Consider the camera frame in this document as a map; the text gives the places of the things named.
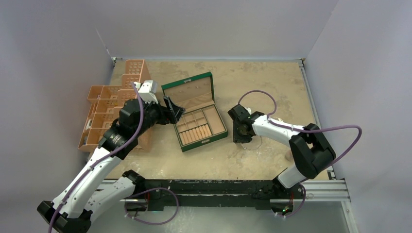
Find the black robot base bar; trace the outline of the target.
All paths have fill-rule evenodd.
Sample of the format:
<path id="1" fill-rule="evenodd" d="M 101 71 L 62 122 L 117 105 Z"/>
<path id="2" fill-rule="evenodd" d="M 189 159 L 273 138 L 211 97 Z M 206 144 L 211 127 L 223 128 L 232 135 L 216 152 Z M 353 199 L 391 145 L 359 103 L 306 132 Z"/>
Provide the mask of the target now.
<path id="1" fill-rule="evenodd" d="M 145 179 L 133 170 L 122 177 L 134 184 L 133 194 L 148 201 L 149 211 L 164 207 L 254 207 L 287 213 L 304 196 L 303 186 L 284 188 L 272 180 L 165 180 Z"/>

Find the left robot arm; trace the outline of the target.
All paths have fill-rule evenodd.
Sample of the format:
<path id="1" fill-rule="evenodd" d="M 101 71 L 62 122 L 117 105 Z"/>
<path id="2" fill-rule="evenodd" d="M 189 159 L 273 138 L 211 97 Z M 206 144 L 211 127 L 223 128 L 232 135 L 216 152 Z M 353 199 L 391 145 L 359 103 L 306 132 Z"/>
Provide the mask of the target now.
<path id="1" fill-rule="evenodd" d="M 52 201 L 43 201 L 37 211 L 49 224 L 48 232 L 86 233 L 91 224 L 114 203 L 123 198 L 138 199 L 151 192 L 169 192 L 178 204 L 178 197 L 168 188 L 147 186 L 138 173 L 126 171 L 111 187 L 95 194 L 105 177 L 138 145 L 138 137 L 155 124 L 176 124 L 185 113 L 183 107 L 163 97 L 166 106 L 157 100 L 143 101 L 140 96 L 128 100 L 111 127 L 104 133 L 87 164 Z"/>

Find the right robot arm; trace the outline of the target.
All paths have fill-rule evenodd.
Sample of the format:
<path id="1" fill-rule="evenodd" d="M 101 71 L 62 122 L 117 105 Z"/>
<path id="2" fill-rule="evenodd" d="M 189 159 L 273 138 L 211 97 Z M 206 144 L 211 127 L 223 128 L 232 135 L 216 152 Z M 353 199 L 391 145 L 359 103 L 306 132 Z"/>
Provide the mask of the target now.
<path id="1" fill-rule="evenodd" d="M 228 114 L 233 122 L 234 143 L 250 143 L 254 136 L 261 136 L 290 148 L 293 166 L 274 179 L 273 192 L 280 198 L 291 193 L 296 184 L 314 179 L 336 159 L 334 149 L 316 124 L 282 124 L 261 112 L 250 113 L 240 104 Z"/>

